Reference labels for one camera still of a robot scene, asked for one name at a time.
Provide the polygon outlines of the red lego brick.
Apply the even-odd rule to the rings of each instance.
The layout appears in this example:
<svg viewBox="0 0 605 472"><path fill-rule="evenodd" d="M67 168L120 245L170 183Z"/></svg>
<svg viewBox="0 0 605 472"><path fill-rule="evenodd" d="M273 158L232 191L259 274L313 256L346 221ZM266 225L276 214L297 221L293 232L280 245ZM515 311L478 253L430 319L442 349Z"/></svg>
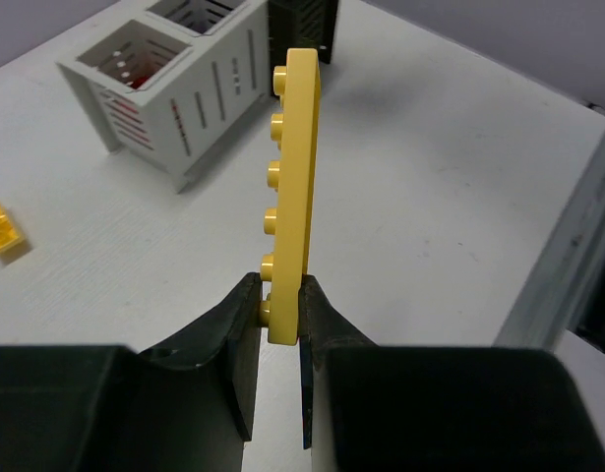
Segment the red lego brick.
<svg viewBox="0 0 605 472"><path fill-rule="evenodd" d="M142 88L161 68L163 64L159 61L146 61L130 72L126 84L131 89Z"/></svg>

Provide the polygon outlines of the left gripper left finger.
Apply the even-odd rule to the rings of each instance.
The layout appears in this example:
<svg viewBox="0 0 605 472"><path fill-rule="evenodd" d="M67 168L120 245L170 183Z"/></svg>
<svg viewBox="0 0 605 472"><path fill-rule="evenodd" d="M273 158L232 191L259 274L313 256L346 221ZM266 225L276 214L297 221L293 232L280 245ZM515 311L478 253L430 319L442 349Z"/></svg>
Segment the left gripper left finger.
<svg viewBox="0 0 605 472"><path fill-rule="evenodd" d="M259 277L156 345L0 345L0 471L238 471Z"/></svg>

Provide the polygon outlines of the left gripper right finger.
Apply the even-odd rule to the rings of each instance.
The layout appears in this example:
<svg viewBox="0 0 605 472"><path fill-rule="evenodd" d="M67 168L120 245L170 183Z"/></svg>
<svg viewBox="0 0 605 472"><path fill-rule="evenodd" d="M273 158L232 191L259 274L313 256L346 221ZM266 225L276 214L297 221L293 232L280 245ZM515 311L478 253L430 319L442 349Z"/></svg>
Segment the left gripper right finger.
<svg viewBox="0 0 605 472"><path fill-rule="evenodd" d="M298 292L303 444L316 471L605 471L573 377L539 349L382 346Z"/></svg>

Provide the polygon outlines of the long yellow lego brick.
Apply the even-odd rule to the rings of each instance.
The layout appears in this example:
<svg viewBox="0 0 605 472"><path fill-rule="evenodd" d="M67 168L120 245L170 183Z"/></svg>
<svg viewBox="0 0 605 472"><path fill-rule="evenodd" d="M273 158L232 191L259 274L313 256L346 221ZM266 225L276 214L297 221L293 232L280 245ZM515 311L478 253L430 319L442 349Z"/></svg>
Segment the long yellow lego brick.
<svg viewBox="0 0 605 472"><path fill-rule="evenodd" d="M294 345L298 339L298 291L308 272L321 77L318 51L291 48L286 64L273 70L272 88L281 111L272 115L271 139L280 151L269 163L267 184L277 192L266 210L264 232L273 250L264 255L260 277L271 285L260 319L268 342Z"/></svg>

